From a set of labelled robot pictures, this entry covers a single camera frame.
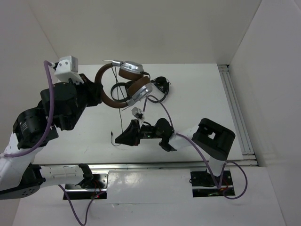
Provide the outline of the brown silver headphones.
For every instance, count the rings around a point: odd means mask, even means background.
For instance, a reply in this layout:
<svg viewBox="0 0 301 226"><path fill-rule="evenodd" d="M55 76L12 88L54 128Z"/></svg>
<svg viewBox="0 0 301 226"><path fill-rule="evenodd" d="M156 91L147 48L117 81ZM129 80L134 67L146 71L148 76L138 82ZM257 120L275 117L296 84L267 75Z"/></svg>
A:
<svg viewBox="0 0 301 226"><path fill-rule="evenodd" d="M133 106L153 91L150 75L144 71L142 64L132 61L108 60L108 63L102 66L96 73L95 83L102 85L104 73L113 67L119 68L118 75L125 79L126 82L118 82L111 90L123 86L127 96L123 99L111 99L105 93L103 86L101 86L100 98L107 106L115 109Z"/></svg>

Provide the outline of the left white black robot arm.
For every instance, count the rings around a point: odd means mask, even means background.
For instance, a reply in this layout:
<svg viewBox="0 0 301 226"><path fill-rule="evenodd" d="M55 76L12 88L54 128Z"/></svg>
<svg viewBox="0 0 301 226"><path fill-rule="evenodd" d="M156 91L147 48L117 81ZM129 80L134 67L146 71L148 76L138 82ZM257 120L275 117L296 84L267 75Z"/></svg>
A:
<svg viewBox="0 0 301 226"><path fill-rule="evenodd" d="M84 74L79 84L68 80L53 85L54 102L49 90L41 91L41 100L34 108L19 114L10 142L0 159L0 198L28 197L47 186L73 184L81 188L98 185L87 164L45 167L33 164L35 155L49 141L59 137L57 128L72 130L86 107L101 103L102 84L91 82Z"/></svg>

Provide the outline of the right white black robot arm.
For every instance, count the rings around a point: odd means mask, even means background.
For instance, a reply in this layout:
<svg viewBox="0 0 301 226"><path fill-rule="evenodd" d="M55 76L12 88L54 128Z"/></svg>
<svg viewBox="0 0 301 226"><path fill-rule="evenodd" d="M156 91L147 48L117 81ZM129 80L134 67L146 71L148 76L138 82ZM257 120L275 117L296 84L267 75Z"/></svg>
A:
<svg viewBox="0 0 301 226"><path fill-rule="evenodd" d="M159 146L167 152L192 146L204 160L201 151L209 155L205 179L209 186L222 186L223 171L236 135L230 129L203 118L200 123L184 132L176 133L171 123L160 118L155 125L131 120L127 129L115 138L119 145L138 146L142 139L160 139Z"/></svg>

